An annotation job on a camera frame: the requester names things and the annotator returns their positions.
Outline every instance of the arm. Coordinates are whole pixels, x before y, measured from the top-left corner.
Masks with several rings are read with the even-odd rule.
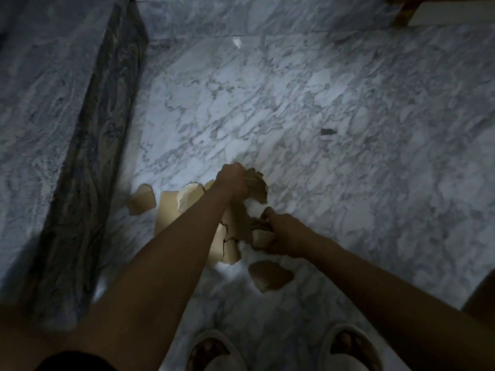
[[[290,215],[263,213],[277,240],[271,252],[313,263],[413,369],[495,367],[495,333],[468,315],[366,262]]]
[[[72,333],[71,348],[119,371],[157,370],[206,263],[222,214],[248,196],[244,167],[224,165],[213,186],[148,242]]]

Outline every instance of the white slipper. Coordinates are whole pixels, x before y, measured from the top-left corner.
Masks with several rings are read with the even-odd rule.
[[[368,340],[372,345],[375,358],[378,360],[378,370],[383,371],[383,363],[380,358],[380,354],[378,353],[375,344],[371,342],[367,334],[355,325],[343,323],[332,325],[325,335],[321,345],[320,355],[318,357],[318,371],[368,371],[368,368],[364,364],[348,354],[330,353],[335,337],[337,337],[337,335],[342,331],[359,334],[361,337]]]
[[[207,338],[214,338],[220,341],[222,344],[224,344],[230,354],[220,355],[213,358],[213,360],[204,368],[204,371],[248,371],[248,368],[246,367],[246,364],[244,363],[243,357],[241,357],[239,350],[237,350],[236,346],[231,343],[230,340],[222,332],[218,330],[208,330],[196,336],[193,341],[191,351],[197,344],[206,340]]]

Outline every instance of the foot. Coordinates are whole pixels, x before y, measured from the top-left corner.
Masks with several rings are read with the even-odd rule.
[[[207,338],[192,349],[186,370],[203,371],[216,357],[229,354],[229,350],[222,342],[216,338]]]
[[[373,345],[367,338],[352,331],[341,331],[337,334],[330,348],[332,354],[347,354],[356,358],[369,371],[382,371],[380,360],[373,351]]]

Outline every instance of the forearm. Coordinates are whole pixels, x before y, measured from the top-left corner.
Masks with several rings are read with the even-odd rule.
[[[140,369],[159,367],[229,201],[212,187],[140,250],[77,328],[75,338],[85,351],[120,362],[114,365],[121,370],[133,369],[133,362],[141,362],[135,365]],[[98,339],[95,332],[101,333]],[[123,353],[130,349],[127,359]],[[147,355],[132,358],[136,352]]]
[[[352,300],[406,362],[412,351],[416,359],[427,362],[423,369],[495,365],[495,336],[475,320],[328,238],[318,236],[311,242],[308,260]]]

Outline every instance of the marble floor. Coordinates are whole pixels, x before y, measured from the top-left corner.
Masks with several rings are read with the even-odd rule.
[[[130,217],[130,192],[149,183],[158,200],[237,160],[265,174],[275,209],[460,307],[495,267],[492,57],[491,26],[148,46],[97,295],[153,235],[156,211]],[[182,369],[193,337],[212,327],[252,370],[315,369],[338,321],[368,331],[387,369],[405,369],[309,263],[244,246],[242,256],[204,270],[163,370]],[[259,293],[247,266],[260,259],[280,261],[295,280]]]

